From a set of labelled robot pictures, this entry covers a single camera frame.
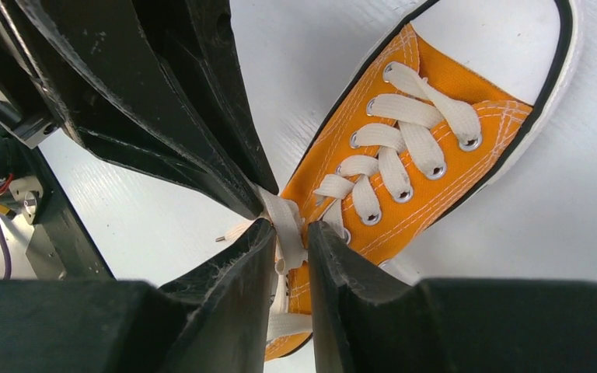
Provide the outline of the white shoelace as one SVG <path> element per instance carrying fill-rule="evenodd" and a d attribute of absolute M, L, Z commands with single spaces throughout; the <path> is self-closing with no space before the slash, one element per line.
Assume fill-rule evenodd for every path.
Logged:
<path fill-rule="evenodd" d="M 381 176 L 395 202 L 406 203 L 413 197 L 414 188 L 400 160 L 400 153 L 407 152 L 414 165 L 429 180 L 438 180 L 445 175 L 445 156 L 431 134 L 433 127 L 446 122 L 456 136 L 459 149 L 464 152 L 479 148 L 483 140 L 477 112 L 468 103 L 439 92 L 428 84 L 426 78 L 399 62 L 388 63 L 382 77 L 398 91 L 371 98 L 365 112 L 369 116 L 394 120 L 394 125 L 371 123 L 356 130 L 349 145 L 352 148 L 376 147 L 376 155 L 348 156 L 334 173 L 323 177 L 313 192 L 317 204 L 333 199 L 322 219 L 346 243 L 352 239 L 351 232 L 344 225 L 341 207 L 347 197 L 352 198 L 354 210 L 363 225 L 372 226 L 381 221 L 382 210 L 372 188 L 372 176 Z M 289 312 L 288 285 L 285 283 L 291 270 L 307 262 L 308 253 L 301 238 L 300 228 L 304 221 L 298 205 L 262 187 L 257 187 L 257 193 L 264 205 L 262 217 L 271 221 L 278 234 L 274 263 L 277 276 L 273 280 L 276 288 L 272 292 L 266 337 L 267 342 L 272 342 L 280 337 L 312 331 L 310 316 Z"/>

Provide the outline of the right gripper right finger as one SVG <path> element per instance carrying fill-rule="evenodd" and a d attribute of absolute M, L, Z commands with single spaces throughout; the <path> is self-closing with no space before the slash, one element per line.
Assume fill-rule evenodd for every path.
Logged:
<path fill-rule="evenodd" d="M 409 285 L 321 221 L 308 248 L 319 372 L 597 372 L 597 283 Z"/>

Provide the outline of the orange canvas sneaker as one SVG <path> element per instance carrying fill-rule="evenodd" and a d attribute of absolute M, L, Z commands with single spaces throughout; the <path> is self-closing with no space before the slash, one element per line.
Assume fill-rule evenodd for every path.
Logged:
<path fill-rule="evenodd" d="M 265 359 L 312 336 L 308 227 L 379 265 L 522 156 L 571 81 L 579 1 L 427 1 L 370 51 L 279 195 Z"/>

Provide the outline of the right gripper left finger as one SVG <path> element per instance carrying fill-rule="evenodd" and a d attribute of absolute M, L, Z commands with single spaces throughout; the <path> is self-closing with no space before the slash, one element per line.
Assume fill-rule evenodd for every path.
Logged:
<path fill-rule="evenodd" d="M 261 372 L 276 233 L 142 281 L 0 281 L 0 372 Z"/>

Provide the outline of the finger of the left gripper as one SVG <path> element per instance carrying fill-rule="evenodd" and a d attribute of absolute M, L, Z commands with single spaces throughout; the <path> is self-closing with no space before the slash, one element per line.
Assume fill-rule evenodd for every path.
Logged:
<path fill-rule="evenodd" d="M 279 191 L 250 110 L 228 0 L 133 3 L 157 57 L 227 155 L 253 183 Z"/>
<path fill-rule="evenodd" d="M 254 219 L 263 210 L 157 57 L 135 1 L 0 1 L 0 34 L 44 108 L 111 164 L 200 192 Z"/>

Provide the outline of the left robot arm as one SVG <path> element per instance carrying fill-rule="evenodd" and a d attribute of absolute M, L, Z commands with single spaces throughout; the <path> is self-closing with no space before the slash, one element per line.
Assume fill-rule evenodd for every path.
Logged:
<path fill-rule="evenodd" d="M 41 203 L 70 277 L 112 277 L 39 149 L 52 133 L 246 218 L 278 184 L 253 124 L 227 1 L 0 1 L 0 197 Z"/>

